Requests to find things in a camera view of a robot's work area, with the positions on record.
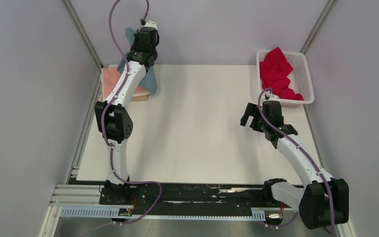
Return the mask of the grey-blue t shirt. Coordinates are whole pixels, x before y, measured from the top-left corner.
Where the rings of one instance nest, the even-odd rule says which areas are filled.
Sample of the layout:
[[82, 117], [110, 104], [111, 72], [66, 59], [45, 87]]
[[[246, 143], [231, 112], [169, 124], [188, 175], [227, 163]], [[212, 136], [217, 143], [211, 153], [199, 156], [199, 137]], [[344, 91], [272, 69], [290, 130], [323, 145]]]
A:
[[[134, 34], [135, 30], [132, 28], [126, 28], [125, 29], [125, 36], [129, 42], [129, 45], [132, 46], [134, 42]], [[122, 73], [125, 68], [125, 60], [124, 58], [121, 59], [117, 70]], [[145, 91], [149, 92], [150, 94], [156, 94], [157, 91], [157, 80], [155, 76], [155, 71], [154, 67], [150, 67], [149, 70], [147, 71], [145, 77], [139, 82], [139, 87], [144, 89]]]

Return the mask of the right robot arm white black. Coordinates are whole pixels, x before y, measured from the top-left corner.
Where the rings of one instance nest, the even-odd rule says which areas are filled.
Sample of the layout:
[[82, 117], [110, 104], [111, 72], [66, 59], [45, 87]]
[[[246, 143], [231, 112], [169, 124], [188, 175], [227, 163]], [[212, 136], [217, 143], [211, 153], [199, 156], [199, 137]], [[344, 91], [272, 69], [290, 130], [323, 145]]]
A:
[[289, 162], [299, 176], [303, 189], [275, 178], [264, 183], [263, 202], [275, 206], [282, 202], [295, 209], [310, 230], [332, 228], [349, 221], [349, 186], [318, 165], [305, 149], [297, 130], [284, 122], [280, 102], [267, 100], [262, 105], [248, 103], [241, 126], [253, 120], [250, 128], [265, 138]]

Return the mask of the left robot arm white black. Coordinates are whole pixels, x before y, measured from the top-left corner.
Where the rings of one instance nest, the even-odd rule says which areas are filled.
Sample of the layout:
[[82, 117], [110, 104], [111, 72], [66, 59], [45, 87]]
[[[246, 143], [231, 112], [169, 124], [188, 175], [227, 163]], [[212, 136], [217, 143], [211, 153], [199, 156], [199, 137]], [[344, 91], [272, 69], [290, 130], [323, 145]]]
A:
[[109, 151], [109, 174], [99, 200], [102, 205], [126, 204], [131, 199], [132, 182], [129, 180], [126, 155], [133, 121], [127, 107], [140, 81], [157, 59], [157, 28], [143, 26], [134, 33], [133, 40], [125, 55], [119, 81], [107, 98], [94, 107], [98, 130]]

